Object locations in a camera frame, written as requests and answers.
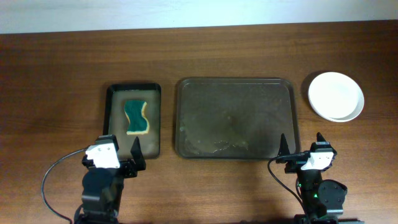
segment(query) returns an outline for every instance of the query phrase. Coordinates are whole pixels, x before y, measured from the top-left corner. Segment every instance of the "white plate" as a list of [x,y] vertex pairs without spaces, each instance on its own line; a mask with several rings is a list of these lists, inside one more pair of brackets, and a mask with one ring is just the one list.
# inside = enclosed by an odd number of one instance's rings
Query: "white plate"
[[359,85],[337,72],[322,73],[314,78],[308,89],[308,99],[319,116],[334,122],[356,118],[365,102]]

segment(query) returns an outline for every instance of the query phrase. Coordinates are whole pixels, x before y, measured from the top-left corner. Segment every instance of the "wooden table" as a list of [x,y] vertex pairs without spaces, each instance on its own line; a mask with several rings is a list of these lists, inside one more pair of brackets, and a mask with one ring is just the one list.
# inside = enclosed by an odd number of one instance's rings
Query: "wooden table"
[[[174,150],[176,84],[186,77],[281,77],[293,83],[302,149],[320,131],[338,151],[324,179],[348,186],[343,218],[398,222],[398,22],[343,22],[189,29],[0,35],[0,222],[66,223],[51,214],[40,182],[54,161],[101,134],[112,83],[162,86],[161,152],[125,181],[124,223],[268,221],[302,213],[266,162],[190,161]],[[356,80],[365,95],[348,123],[317,116],[305,101],[323,71]],[[49,202],[73,216],[83,154],[54,168]],[[273,165],[294,187],[295,176]]]

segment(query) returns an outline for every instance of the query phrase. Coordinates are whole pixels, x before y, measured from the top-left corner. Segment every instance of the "black cable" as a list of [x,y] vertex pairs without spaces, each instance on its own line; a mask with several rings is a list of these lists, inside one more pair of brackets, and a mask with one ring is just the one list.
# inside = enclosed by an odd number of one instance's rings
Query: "black cable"
[[297,192],[298,197],[300,197],[301,200],[303,200],[303,198],[301,197],[301,194],[300,194],[300,190],[299,190],[299,178],[296,178],[296,192]]
[[44,174],[43,181],[42,181],[42,198],[43,198],[44,204],[47,206],[47,208],[49,208],[49,209],[51,210],[51,212],[53,212],[54,214],[56,214],[56,215],[59,216],[60,218],[63,218],[63,219],[65,219],[65,220],[68,220],[68,221],[69,221],[69,224],[72,224],[72,223],[73,223],[72,220],[71,220],[70,218],[66,217],[65,215],[61,215],[61,214],[59,214],[57,211],[55,211],[55,210],[49,205],[48,201],[45,199],[45,196],[44,196],[44,183],[45,183],[45,180],[46,180],[47,175],[49,174],[49,172],[50,172],[57,164],[59,164],[59,163],[62,162],[64,159],[66,159],[66,158],[68,158],[68,157],[70,157],[70,156],[73,156],[73,155],[75,155],[75,154],[78,154],[79,152],[85,151],[86,149],[87,149],[87,148],[85,148],[85,149],[79,149],[79,150],[77,150],[77,151],[75,151],[75,152],[69,153],[69,154],[67,154],[66,156],[64,156],[64,157],[62,157],[61,159],[59,159],[57,162],[54,162],[54,164],[52,164],[52,165],[50,166],[50,168],[48,169],[48,171]]
[[284,189],[286,189],[288,192],[290,192],[290,193],[298,200],[298,202],[300,203],[301,207],[303,208],[303,211],[304,211],[304,214],[305,214],[305,218],[308,220],[308,223],[311,224],[310,217],[308,216],[307,212],[305,211],[304,204],[303,204],[303,202],[301,201],[301,199],[299,198],[299,196],[297,196],[297,194],[295,194],[292,190],[290,190],[288,187],[286,187],[286,185],[284,185],[284,183],[282,183],[282,182],[274,175],[274,173],[271,171],[270,164],[271,164],[272,161],[274,161],[274,160],[276,160],[276,159],[283,159],[283,158],[290,157],[290,156],[292,156],[292,155],[277,156],[277,157],[274,157],[274,158],[270,159],[270,160],[268,161],[268,165],[267,165],[267,166],[268,166],[268,171],[269,171],[269,173],[271,174],[271,176],[276,180],[276,182],[278,182]]

